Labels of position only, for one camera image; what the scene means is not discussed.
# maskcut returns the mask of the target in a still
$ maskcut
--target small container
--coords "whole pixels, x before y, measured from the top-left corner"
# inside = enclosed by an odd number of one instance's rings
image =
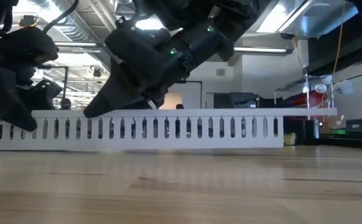
[[[286,146],[294,146],[296,139],[297,139],[296,133],[285,134],[285,136],[284,136],[285,145]]]

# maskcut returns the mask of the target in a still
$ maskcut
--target white wall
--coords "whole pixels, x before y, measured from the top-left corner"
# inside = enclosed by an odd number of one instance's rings
[[[214,109],[214,93],[206,93],[206,109]]]
[[[225,69],[225,76],[217,76],[217,69]],[[206,108],[207,93],[229,93],[233,90],[233,67],[227,62],[205,62],[190,74],[188,81],[202,82],[202,108]]]
[[[178,104],[182,104],[182,93],[167,93],[160,110],[175,110]]]
[[[337,71],[333,76],[333,82],[340,82],[358,75],[362,75],[362,62],[357,62],[347,68],[344,68],[343,70]]]
[[[169,88],[169,93],[180,93],[182,95],[182,104],[185,109],[204,108],[201,104],[202,94],[200,83],[177,83]]]
[[[353,84],[352,95],[335,95],[335,106],[339,116],[344,115],[345,120],[362,119],[362,76],[350,80]]]
[[[274,91],[302,77],[296,52],[289,55],[243,55],[243,92],[273,98]]]
[[[233,68],[233,91],[243,91],[243,57],[240,57]]]

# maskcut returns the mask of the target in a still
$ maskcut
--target white slotted panel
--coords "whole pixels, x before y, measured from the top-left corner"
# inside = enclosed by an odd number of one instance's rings
[[[231,119],[230,116],[224,116],[224,138],[231,138]]]
[[[259,139],[262,139],[264,137],[264,117],[263,116],[257,116],[256,117],[257,122],[257,137]]]
[[[11,124],[3,122],[2,124],[2,140],[10,140]]]
[[[283,139],[284,130],[283,130],[283,117],[277,116],[278,119],[278,137]]]
[[[22,129],[18,128],[17,126],[14,126],[13,132],[12,132],[12,139],[13,140],[21,140],[22,136]]]
[[[146,123],[147,123],[147,139],[153,139],[154,138],[154,120],[155,117],[147,117],[146,119]]]
[[[67,130],[67,119],[58,118],[58,139],[59,140],[66,139],[66,130]]]
[[[187,117],[180,117],[180,139],[186,139],[187,138]]]
[[[246,120],[246,138],[251,139],[253,138],[253,117],[245,116],[244,119]]]
[[[198,119],[199,117],[191,117],[191,138],[198,138]]]
[[[77,135],[77,118],[69,118],[69,140],[76,140]]]
[[[136,120],[136,139],[142,139],[142,134],[144,132],[142,123],[144,122],[144,118],[138,117],[134,119]]]
[[[282,147],[283,116],[336,115],[336,110],[305,109],[241,109],[241,110],[137,110],[114,111],[100,118],[85,118],[82,111],[34,111],[37,129],[33,133],[0,121],[2,138],[0,150],[68,150],[68,151],[122,151],[125,149],[213,149]],[[253,138],[252,119],[256,117],[257,137]],[[274,119],[277,118],[278,135],[274,136]],[[180,121],[180,136],[175,126]],[[243,138],[242,121],[246,120],[246,139]],[[122,121],[125,130],[122,132]]]
[[[213,138],[220,138],[220,119],[219,116],[211,117],[213,119]]]
[[[210,119],[209,116],[201,117],[202,119],[202,139],[209,138],[209,130],[208,130],[208,120]]]
[[[47,139],[54,139],[56,118],[47,118]]]
[[[113,118],[113,139],[120,139],[121,118]]]
[[[166,120],[165,117],[158,117],[157,119],[157,138],[164,139],[164,121]]]
[[[268,126],[268,132],[267,132],[267,138],[273,138],[274,137],[274,116],[266,116],[267,118],[267,126]]]
[[[242,137],[242,118],[241,116],[235,116],[233,119],[235,120],[235,138]]]
[[[134,122],[133,118],[124,118],[124,138],[131,139],[131,126]]]
[[[91,120],[91,139],[97,140],[100,131],[100,119]]]
[[[175,139],[175,121],[177,120],[176,117],[169,117],[169,139]]]

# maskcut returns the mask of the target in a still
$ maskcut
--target black cable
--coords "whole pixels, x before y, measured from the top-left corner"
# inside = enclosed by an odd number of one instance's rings
[[[6,9],[6,17],[4,18],[4,27],[1,31],[8,32],[12,28],[12,6]]]
[[[76,10],[77,6],[79,5],[79,0],[75,0],[75,2],[70,6],[68,10],[66,10],[61,16],[51,21],[47,26],[44,27],[43,32],[47,33],[55,24],[59,23],[62,19],[69,16],[74,10]]]
[[[138,19],[138,17],[139,17],[140,8],[139,8],[138,0],[132,0],[132,3],[134,3],[134,7],[136,8],[136,10],[135,10],[136,13],[134,15],[132,15],[131,20],[135,20],[135,19]]]

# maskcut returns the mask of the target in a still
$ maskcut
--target wood grain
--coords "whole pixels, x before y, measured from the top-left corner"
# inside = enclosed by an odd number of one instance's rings
[[[0,223],[362,223],[362,149],[0,152]]]

